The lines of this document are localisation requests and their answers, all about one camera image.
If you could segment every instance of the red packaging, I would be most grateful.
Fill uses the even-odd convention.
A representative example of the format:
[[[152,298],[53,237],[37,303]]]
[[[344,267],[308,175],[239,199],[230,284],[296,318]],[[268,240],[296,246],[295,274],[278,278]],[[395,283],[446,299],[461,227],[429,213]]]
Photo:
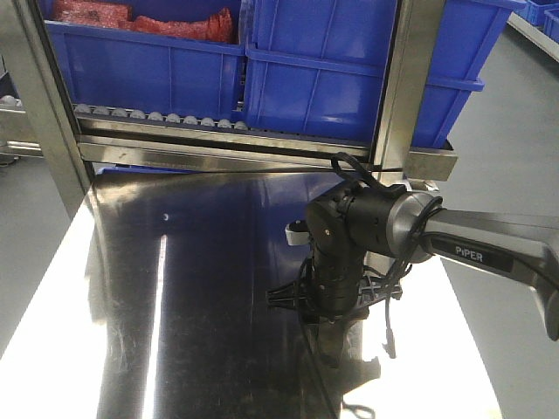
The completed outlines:
[[[190,38],[214,42],[231,42],[233,19],[231,11],[223,8],[202,22],[160,22],[150,17],[139,16],[134,30],[171,37]]]
[[[52,18],[60,22],[118,28],[120,21],[132,18],[132,6],[87,0],[56,0]]]

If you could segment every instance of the black cable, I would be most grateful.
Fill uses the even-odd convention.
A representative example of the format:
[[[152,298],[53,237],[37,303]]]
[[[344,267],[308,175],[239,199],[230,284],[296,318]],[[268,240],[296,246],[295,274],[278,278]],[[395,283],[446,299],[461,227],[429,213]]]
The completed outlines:
[[[394,332],[392,331],[392,325],[390,323],[390,300],[392,299],[392,293],[396,284],[405,275],[411,271],[411,258],[419,245],[419,237],[424,230],[427,220],[435,215],[437,212],[441,211],[440,204],[443,202],[443,198],[440,196],[434,197],[423,207],[415,222],[411,226],[410,232],[408,233],[407,243],[408,246],[404,250],[402,256],[397,258],[392,266],[389,268],[386,274],[386,299],[384,300],[384,322],[386,323],[386,345],[384,349],[388,353],[389,357],[396,358],[396,343],[394,340]]]
[[[300,282],[301,282],[301,277],[302,277],[303,271],[305,270],[305,267],[307,266],[307,264],[308,264],[308,258],[303,260],[303,263],[301,264],[301,266],[299,268],[299,276],[297,277],[297,282],[295,283],[295,296],[294,296],[295,297],[295,310],[297,311],[297,317],[298,317],[298,320],[299,320],[300,332],[303,335],[303,343],[305,344],[305,348],[307,349],[308,357],[310,358],[310,361],[311,361],[311,370],[313,371],[315,384],[319,387],[319,389],[321,391],[322,400],[324,401],[324,404],[326,404],[328,414],[330,415],[330,417],[332,419],[338,419],[338,415],[335,413],[334,405],[332,404],[332,401],[330,400],[330,396],[328,395],[328,391],[326,389],[326,385],[324,384],[324,380],[322,380],[321,371],[318,368],[318,365],[316,364],[316,359],[314,358],[313,349],[311,348],[311,344],[308,341],[307,331],[305,330],[305,324],[303,322],[303,315],[302,315],[302,313],[299,309]]]

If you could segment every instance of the stainless steel table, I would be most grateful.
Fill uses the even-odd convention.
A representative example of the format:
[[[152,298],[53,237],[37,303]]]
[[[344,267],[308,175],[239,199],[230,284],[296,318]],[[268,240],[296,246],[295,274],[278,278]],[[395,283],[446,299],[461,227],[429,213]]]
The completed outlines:
[[[0,360],[0,417],[327,417],[297,317],[268,310],[265,291],[307,254],[287,246],[285,225],[336,183],[98,176]],[[336,406],[378,419],[500,418],[440,261],[416,266],[403,288],[398,358],[383,353],[379,306],[351,331],[342,367],[322,369]]]

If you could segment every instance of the stainless steel frame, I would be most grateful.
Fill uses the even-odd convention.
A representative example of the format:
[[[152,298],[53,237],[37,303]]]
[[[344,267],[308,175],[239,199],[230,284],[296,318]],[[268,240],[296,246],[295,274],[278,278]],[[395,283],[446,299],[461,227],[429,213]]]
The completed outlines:
[[[346,151],[382,172],[384,182],[401,179],[404,171],[416,179],[428,175],[445,180],[456,161],[454,153],[410,150],[444,5],[445,0],[401,0],[378,140],[363,147],[280,133],[192,129],[97,115],[76,118],[37,4],[1,2],[0,51],[26,112],[0,108],[0,123],[4,121],[9,132],[0,153],[42,153],[70,214],[89,185],[90,161],[208,171],[277,170],[326,168],[329,155]]]
[[[35,1],[0,2],[0,51],[66,210],[73,215],[93,171],[79,155],[75,140],[79,126]]]
[[[370,159],[394,182],[403,172],[418,120],[445,0],[403,1],[389,62],[383,112]]]

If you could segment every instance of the blue storage crate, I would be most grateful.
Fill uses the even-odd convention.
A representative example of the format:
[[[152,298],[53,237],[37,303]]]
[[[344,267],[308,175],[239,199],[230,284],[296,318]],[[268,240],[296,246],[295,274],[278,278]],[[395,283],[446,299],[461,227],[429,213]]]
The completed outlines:
[[[42,0],[45,17],[50,16],[53,3]],[[223,5],[231,6],[234,16],[242,16],[240,0],[197,2],[201,8],[184,7],[180,0],[118,3],[131,4],[135,16],[161,20],[199,20]],[[240,31],[244,24],[240,22]],[[53,21],[47,21],[46,27],[75,103],[234,119],[241,93],[243,45]]]
[[[525,0],[447,0],[431,76],[476,80],[513,10]]]
[[[259,50],[385,65],[396,0],[255,0]]]
[[[546,10],[543,32],[556,42],[559,42],[559,9]]]
[[[247,48],[245,120],[252,127],[369,143],[383,68]],[[481,81],[431,76],[413,140],[440,148]]]
[[[527,0],[526,7],[516,14],[528,20],[533,26],[542,26],[545,22],[545,10],[559,7],[557,0]]]
[[[476,79],[524,0],[448,0],[431,74]],[[252,41],[260,50],[384,66],[396,0],[256,0]]]

